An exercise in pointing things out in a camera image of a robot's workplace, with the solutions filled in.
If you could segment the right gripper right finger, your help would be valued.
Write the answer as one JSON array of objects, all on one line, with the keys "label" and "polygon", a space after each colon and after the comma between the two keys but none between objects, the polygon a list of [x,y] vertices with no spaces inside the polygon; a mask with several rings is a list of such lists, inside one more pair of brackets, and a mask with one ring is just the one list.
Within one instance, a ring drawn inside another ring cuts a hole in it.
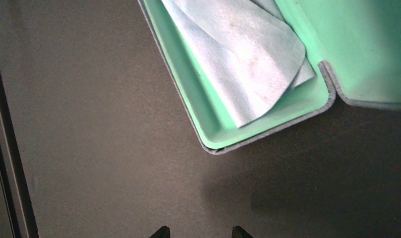
[{"label": "right gripper right finger", "polygon": [[231,231],[231,238],[253,238],[253,236],[241,226],[234,226]]}]

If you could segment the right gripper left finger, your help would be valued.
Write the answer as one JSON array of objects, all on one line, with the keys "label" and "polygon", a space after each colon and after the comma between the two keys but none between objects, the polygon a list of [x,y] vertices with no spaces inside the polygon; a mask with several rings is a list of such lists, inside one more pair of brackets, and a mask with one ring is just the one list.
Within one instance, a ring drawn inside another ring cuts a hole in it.
[{"label": "right gripper left finger", "polygon": [[170,238],[171,232],[168,226],[162,226],[155,231],[149,238]]}]

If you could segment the blue-grey glasses case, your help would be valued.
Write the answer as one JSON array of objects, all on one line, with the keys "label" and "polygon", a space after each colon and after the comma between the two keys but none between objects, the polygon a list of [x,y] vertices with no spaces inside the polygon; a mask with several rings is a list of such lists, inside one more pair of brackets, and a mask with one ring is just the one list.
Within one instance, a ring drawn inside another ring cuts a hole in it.
[{"label": "blue-grey glasses case", "polygon": [[401,0],[275,0],[306,49],[314,78],[237,127],[163,5],[139,5],[204,150],[219,155],[326,111],[401,110]]}]

